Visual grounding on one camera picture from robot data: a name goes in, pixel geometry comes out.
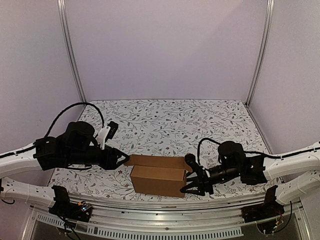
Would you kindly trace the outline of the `brown cardboard box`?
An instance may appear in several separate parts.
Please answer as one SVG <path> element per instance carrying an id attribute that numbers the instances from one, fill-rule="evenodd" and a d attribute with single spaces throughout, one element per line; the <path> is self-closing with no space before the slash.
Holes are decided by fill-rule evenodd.
<path id="1" fill-rule="evenodd" d="M 132 166 L 130 179 L 136 193 L 183 198 L 181 188 L 186 186 L 187 173 L 193 170 L 184 157 L 135 155 L 125 166 Z"/>

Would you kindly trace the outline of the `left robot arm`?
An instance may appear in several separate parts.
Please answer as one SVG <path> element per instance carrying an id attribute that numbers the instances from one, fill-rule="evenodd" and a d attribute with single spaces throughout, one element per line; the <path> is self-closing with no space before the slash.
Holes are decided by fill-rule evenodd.
<path id="1" fill-rule="evenodd" d="M 118 129 L 115 122 L 95 133 L 84 121 L 70 122 L 65 132 L 57 137 L 45 136 L 25 147 L 0 156 L 0 198 L 20 199 L 26 203 L 55 209 L 63 216 L 74 213 L 68 191 L 64 187 L 42 187 L 11 179 L 12 175 L 51 169 L 68 169 L 72 165 L 86 168 L 98 166 L 106 171 L 116 170 L 130 157 L 106 145 Z"/>

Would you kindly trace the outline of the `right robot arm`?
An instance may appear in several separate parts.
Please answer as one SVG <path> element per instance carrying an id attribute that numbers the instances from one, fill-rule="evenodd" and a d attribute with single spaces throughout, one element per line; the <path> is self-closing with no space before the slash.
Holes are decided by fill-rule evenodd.
<path id="1" fill-rule="evenodd" d="M 316 142 L 305 148 L 280 154 L 266 154 L 259 151 L 245 151 L 240 143 L 225 141 L 217 147 L 218 165 L 205 168 L 200 164 L 200 156 L 191 153 L 184 161 L 195 173 L 186 178 L 187 184 L 181 193 L 204 196 L 213 194 L 213 186 L 224 184 L 235 178 L 241 183 L 255 186 L 265 184 L 279 177 L 298 174 L 298 177 L 281 185 L 269 188 L 268 199 L 259 206 L 262 218 L 269 218 L 279 205 L 312 193 L 320 187 L 320 144 Z"/>

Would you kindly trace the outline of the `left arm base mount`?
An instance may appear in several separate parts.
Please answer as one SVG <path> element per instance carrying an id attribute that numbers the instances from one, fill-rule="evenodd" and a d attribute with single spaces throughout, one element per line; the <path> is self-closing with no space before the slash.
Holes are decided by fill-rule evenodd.
<path id="1" fill-rule="evenodd" d="M 63 219 L 71 219 L 85 223 L 90 221 L 93 211 L 91 203 L 87 203 L 84 200 L 78 203 L 71 202 L 66 188 L 62 186 L 54 185 L 52 189 L 54 191 L 54 204 L 48 208 L 50 214 Z"/>

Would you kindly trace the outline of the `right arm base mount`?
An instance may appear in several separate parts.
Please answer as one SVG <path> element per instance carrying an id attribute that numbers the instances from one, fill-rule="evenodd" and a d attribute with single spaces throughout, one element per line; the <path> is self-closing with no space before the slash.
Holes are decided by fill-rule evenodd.
<path id="1" fill-rule="evenodd" d="M 270 235 L 280 230 L 283 223 L 284 206 L 276 202 L 278 186 L 267 189 L 263 203 L 241 208 L 241 216 L 245 223 L 256 222 L 258 231 L 263 235 Z"/>

